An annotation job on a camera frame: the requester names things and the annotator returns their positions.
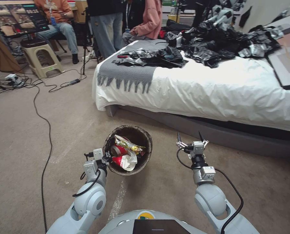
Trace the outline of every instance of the wicker basket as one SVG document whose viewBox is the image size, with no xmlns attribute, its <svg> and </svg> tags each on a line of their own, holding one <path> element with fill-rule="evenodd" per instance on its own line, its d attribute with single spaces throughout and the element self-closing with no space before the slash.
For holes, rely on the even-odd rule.
<svg viewBox="0 0 290 234">
<path fill-rule="evenodd" d="M 138 126 L 129 126 L 129 125 L 122 125 L 115 130 L 112 131 L 112 133 L 109 134 L 107 137 L 105 144 L 104 144 L 104 151 L 110 151 L 110 147 L 115 144 L 114 136 L 119 135 L 122 137 L 128 138 L 133 144 L 144 146 L 146 149 L 144 149 L 145 154 L 141 156 L 140 159 L 138 159 L 138 163 L 136 164 L 133 171 L 126 171 L 117 164 L 110 163 L 108 165 L 109 170 L 112 172 L 121 175 L 121 176 L 131 176 L 134 175 L 146 166 L 149 159 L 151 158 L 152 154 L 152 137 L 146 132 L 144 129 L 138 127 Z"/>
</svg>

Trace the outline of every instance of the white sneaker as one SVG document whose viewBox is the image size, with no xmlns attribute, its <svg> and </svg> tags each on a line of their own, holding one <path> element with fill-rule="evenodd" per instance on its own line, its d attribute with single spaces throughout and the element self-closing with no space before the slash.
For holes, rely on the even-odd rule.
<svg viewBox="0 0 290 234">
<path fill-rule="evenodd" d="M 93 50 L 91 52 L 89 52 L 86 56 L 86 61 L 89 61 L 91 59 L 96 59 L 95 52 Z"/>
</svg>

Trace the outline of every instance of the stool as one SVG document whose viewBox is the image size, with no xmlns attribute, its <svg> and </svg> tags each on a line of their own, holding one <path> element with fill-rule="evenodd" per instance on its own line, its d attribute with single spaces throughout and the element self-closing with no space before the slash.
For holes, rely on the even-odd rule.
<svg viewBox="0 0 290 234">
<path fill-rule="evenodd" d="M 46 73 L 54 69 L 58 69 L 60 72 L 63 72 L 63 68 L 58 61 L 55 53 L 52 48 L 43 40 L 32 39 L 25 40 L 20 42 L 22 51 L 24 52 L 26 59 L 28 60 L 29 67 L 39 78 L 47 78 Z M 37 52 L 39 50 L 47 51 L 50 58 L 53 60 L 54 64 L 42 67 Z"/>
</svg>

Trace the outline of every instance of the cardboard box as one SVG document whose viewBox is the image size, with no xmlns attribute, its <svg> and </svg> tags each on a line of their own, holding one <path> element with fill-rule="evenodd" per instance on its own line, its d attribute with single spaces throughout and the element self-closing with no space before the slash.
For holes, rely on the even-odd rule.
<svg viewBox="0 0 290 234">
<path fill-rule="evenodd" d="M 86 16 L 85 16 L 84 11 L 86 10 L 87 2 L 86 1 L 76 1 L 76 7 L 78 9 L 73 12 L 75 22 L 85 23 Z"/>
</svg>

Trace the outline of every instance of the gray blanket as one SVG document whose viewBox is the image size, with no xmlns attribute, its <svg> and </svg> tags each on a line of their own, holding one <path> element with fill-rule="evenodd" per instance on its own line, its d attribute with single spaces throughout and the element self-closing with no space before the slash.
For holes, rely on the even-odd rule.
<svg viewBox="0 0 290 234">
<path fill-rule="evenodd" d="M 149 41 L 137 41 L 133 45 L 128 45 L 125 51 L 133 51 L 140 48 L 145 50 L 159 50 L 164 49 L 168 45 L 165 40 L 149 40 Z M 116 53 L 111 58 L 103 62 L 99 68 L 99 73 L 97 74 L 97 85 L 101 86 L 105 84 L 109 86 L 113 79 L 116 79 L 117 89 L 120 88 L 120 85 L 123 81 L 125 91 L 130 91 L 131 85 L 134 83 L 135 92 L 138 90 L 139 83 L 143 84 L 143 93 L 145 92 L 145 87 L 147 85 L 146 92 L 148 93 L 149 87 L 152 83 L 152 76 L 156 67 L 149 66 L 136 66 L 136 67 L 127 67 L 123 65 L 117 65 L 112 63 L 112 61 L 118 59 Z"/>
</svg>

